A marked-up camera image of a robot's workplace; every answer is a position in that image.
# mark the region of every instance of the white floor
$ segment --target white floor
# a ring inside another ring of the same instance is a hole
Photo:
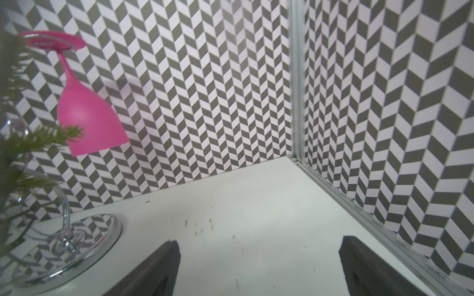
[[[100,296],[167,240],[177,240],[182,255],[175,296],[349,295],[338,253],[344,235],[434,295],[286,157],[82,211],[73,221],[98,213],[122,220],[115,246],[42,295]],[[32,247],[25,243],[18,255]]]

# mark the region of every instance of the glass base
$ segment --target glass base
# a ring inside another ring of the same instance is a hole
[[[41,241],[13,271],[13,286],[25,294],[37,294],[78,276],[114,245],[122,223],[111,214],[89,216],[72,223],[71,229]]]

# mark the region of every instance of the upside-down pink glass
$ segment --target upside-down pink glass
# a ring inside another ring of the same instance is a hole
[[[20,35],[26,37],[27,45],[55,50],[58,54],[66,75],[66,87],[59,98],[57,108],[58,121],[64,126],[84,128],[83,138],[68,142],[73,156],[97,152],[130,141],[112,107],[98,94],[85,87],[74,76],[66,61],[63,50],[72,46],[74,50],[83,48],[86,46],[84,40],[55,31],[30,31]]]

